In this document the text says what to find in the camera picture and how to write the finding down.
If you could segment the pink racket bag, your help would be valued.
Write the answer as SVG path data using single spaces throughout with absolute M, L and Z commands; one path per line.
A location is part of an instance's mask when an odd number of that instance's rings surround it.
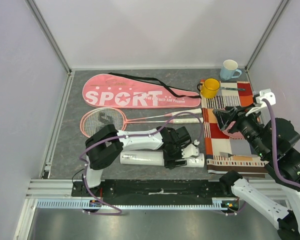
M 83 86 L 82 97 L 90 106 L 118 109 L 194 108 L 201 104 L 197 92 L 174 88 L 151 77 L 118 73 L 91 77 Z

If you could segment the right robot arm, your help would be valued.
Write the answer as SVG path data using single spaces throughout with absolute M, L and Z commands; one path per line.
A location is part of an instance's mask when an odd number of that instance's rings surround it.
M 212 113 L 221 130 L 241 133 L 261 161 L 267 162 L 266 171 L 280 185 L 291 208 L 278 206 L 235 170 L 219 179 L 219 191 L 225 197 L 233 195 L 252 206 L 272 223 L 280 239 L 300 240 L 300 152 L 294 148 L 300 135 L 290 121 L 275 117 L 271 106 L 268 107 L 270 121 L 266 125 L 258 122 L 259 114 L 248 112 L 252 108 L 251 105 L 227 106 Z

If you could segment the white shuttlecock tube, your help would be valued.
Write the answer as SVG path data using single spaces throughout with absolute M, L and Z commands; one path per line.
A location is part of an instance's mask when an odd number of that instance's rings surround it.
M 181 164 L 182 161 L 186 162 L 184 167 L 187 168 L 203 168 L 205 166 L 203 153 L 197 157 L 177 159 L 175 162 Z M 120 154 L 120 163 L 124 165 L 165 166 L 164 155 L 161 151 L 125 151 Z

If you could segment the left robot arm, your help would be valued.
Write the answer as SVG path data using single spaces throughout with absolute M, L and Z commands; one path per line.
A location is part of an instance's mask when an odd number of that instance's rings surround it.
M 167 168 L 186 165 L 185 149 L 193 146 L 192 139 L 183 126 L 178 129 L 159 126 L 145 131 L 123 131 L 108 124 L 85 141 L 85 150 L 79 156 L 85 162 L 82 191 L 89 197 L 100 191 L 103 170 L 109 167 L 121 152 L 135 150 L 160 150 Z

